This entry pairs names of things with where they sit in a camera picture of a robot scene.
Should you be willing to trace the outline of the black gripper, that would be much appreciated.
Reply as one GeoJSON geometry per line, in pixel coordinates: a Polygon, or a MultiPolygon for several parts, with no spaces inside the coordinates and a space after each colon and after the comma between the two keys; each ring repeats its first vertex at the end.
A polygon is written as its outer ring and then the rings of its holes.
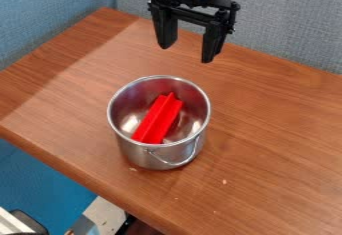
{"type": "Polygon", "coordinates": [[[150,0],[148,5],[162,49],[178,40],[179,20],[206,27],[202,62],[210,63],[220,53],[227,33],[234,32],[240,5],[232,0],[150,0]]]}

